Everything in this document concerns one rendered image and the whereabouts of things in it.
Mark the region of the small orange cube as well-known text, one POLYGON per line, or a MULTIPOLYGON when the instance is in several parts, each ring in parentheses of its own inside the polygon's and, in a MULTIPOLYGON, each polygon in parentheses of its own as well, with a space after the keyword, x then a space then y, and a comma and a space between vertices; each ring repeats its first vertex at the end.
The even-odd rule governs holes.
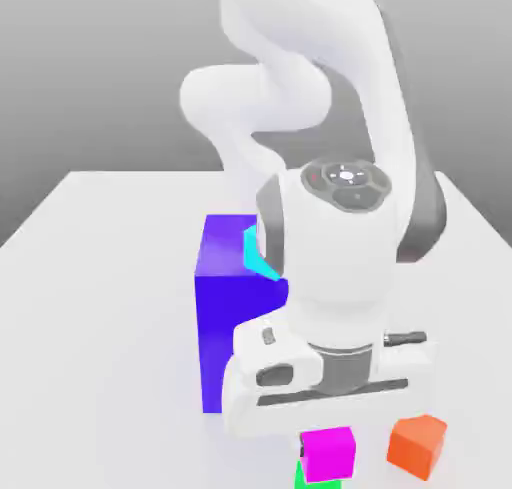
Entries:
POLYGON ((430 415, 398 420, 391 432, 387 461, 427 481, 441 455, 447 423, 430 415))

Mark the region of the small green cube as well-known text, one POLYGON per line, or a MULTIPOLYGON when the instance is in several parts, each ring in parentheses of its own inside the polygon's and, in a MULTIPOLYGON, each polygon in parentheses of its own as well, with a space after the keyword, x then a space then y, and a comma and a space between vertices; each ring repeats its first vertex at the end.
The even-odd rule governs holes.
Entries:
POLYGON ((328 480, 321 482, 307 482, 302 462, 298 460, 294 478, 294 489, 342 489, 342 481, 328 480))

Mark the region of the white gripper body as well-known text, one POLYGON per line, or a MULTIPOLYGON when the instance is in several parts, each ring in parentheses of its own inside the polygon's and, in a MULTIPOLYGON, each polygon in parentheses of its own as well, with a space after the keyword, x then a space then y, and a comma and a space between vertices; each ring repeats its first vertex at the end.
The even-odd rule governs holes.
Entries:
POLYGON ((431 356, 386 354, 381 374, 381 380, 343 396, 314 391, 270 396, 243 382, 236 361, 230 359, 222 390, 225 430, 240 437, 291 435, 386 422, 428 410, 434 378, 431 356))

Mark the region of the small magenta cube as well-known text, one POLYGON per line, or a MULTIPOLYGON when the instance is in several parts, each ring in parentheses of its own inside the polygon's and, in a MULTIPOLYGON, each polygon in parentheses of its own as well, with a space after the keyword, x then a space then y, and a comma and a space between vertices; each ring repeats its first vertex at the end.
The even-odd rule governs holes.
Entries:
POLYGON ((300 441, 300 460, 308 484, 353 477, 356 441, 350 427, 302 432, 300 441))

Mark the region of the large blue box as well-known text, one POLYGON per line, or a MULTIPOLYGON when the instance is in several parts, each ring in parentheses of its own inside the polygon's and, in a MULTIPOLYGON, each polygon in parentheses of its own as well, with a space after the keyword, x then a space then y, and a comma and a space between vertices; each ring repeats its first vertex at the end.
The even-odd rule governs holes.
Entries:
POLYGON ((233 353, 233 330, 282 307, 288 282, 244 264, 244 233, 256 225, 248 214, 206 216, 194 274, 202 410, 222 411, 222 384, 233 353))

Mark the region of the small cyan cube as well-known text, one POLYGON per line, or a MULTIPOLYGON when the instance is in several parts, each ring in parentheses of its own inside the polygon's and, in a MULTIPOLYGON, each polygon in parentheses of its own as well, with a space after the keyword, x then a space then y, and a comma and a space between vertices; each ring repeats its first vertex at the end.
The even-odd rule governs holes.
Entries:
POLYGON ((261 256, 257 245, 257 226, 252 225, 243 233, 243 263, 247 270, 259 274, 272 281, 281 276, 261 256))

